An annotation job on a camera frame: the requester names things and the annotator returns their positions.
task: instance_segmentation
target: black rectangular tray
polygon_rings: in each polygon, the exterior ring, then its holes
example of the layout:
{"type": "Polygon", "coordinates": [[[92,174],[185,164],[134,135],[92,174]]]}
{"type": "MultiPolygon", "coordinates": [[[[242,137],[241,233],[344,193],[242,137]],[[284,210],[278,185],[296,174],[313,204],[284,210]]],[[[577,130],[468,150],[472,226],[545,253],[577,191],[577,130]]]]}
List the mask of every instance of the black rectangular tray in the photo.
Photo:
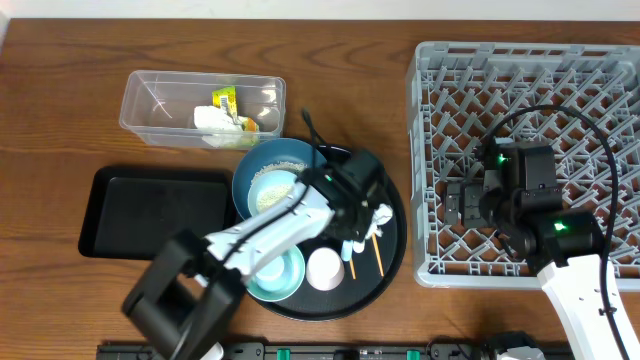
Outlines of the black rectangular tray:
{"type": "Polygon", "coordinates": [[[108,166],[93,179],[78,250],[87,257],[151,260],[180,230],[203,237],[235,219],[221,172],[108,166]]]}

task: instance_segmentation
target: clear plastic container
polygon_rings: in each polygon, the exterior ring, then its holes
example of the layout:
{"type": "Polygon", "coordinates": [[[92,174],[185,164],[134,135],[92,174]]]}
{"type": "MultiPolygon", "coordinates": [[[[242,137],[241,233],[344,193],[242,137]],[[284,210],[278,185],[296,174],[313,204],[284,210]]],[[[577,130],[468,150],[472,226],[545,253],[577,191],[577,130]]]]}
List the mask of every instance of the clear plastic container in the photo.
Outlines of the clear plastic container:
{"type": "Polygon", "coordinates": [[[249,149],[282,134],[285,83],[278,77],[134,71],[125,90],[120,126],[159,146],[249,149]],[[212,92],[236,87],[238,115],[248,116],[259,132],[197,129],[196,106],[213,105],[212,92]]]}

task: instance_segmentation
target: wooden table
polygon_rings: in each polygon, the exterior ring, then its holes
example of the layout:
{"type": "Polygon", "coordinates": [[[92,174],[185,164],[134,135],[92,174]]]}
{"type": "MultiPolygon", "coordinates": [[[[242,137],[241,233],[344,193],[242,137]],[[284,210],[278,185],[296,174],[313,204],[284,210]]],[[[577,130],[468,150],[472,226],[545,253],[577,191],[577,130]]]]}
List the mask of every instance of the wooden table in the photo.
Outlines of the wooden table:
{"type": "MultiPolygon", "coordinates": [[[[118,126],[137,69],[281,76],[285,136],[307,106],[329,141],[384,162],[409,212],[404,74],[427,40],[640,44],[633,23],[13,20],[0,55],[0,358],[90,359],[142,340],[120,305],[147,265],[76,248],[94,173],[116,163],[233,170],[243,152],[145,145],[118,126]]],[[[524,330],[566,341],[542,292],[427,289],[408,247],[389,289],[346,319],[304,323],[245,298],[230,334],[270,342],[420,343],[524,330]]],[[[640,333],[640,294],[623,295],[640,333]]]]}

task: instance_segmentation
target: orange stick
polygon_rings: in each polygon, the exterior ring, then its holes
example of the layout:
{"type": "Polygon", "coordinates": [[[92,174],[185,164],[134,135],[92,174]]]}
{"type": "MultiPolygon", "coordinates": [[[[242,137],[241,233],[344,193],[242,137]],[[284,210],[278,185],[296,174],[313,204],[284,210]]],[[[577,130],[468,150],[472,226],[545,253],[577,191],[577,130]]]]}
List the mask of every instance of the orange stick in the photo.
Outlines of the orange stick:
{"type": "Polygon", "coordinates": [[[349,266],[351,266],[351,276],[353,276],[353,280],[356,279],[356,268],[353,266],[353,258],[349,260],[349,266]]]}
{"type": "Polygon", "coordinates": [[[376,234],[373,233],[373,247],[376,250],[376,257],[378,258],[378,267],[380,268],[380,276],[384,277],[384,270],[382,270],[382,260],[380,260],[380,250],[378,250],[378,239],[376,234]]]}

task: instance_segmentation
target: dish rack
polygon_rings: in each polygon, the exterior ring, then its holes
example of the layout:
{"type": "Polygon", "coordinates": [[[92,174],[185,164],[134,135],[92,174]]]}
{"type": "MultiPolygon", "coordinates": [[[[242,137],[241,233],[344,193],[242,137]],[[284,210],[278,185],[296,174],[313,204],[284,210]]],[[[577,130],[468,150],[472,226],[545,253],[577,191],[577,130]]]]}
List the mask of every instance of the dish rack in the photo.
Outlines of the dish rack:
{"type": "MultiPolygon", "coordinates": [[[[611,260],[618,287],[640,291],[640,47],[425,42],[406,76],[411,146],[414,275],[427,287],[539,289],[526,263],[510,259],[494,229],[444,225],[445,181],[481,178],[472,156],[509,113],[538,104],[574,108],[605,132],[620,179],[611,260]]],[[[530,113],[498,136],[555,149],[563,200],[592,209],[606,227],[610,170],[580,120],[530,113]]]]}

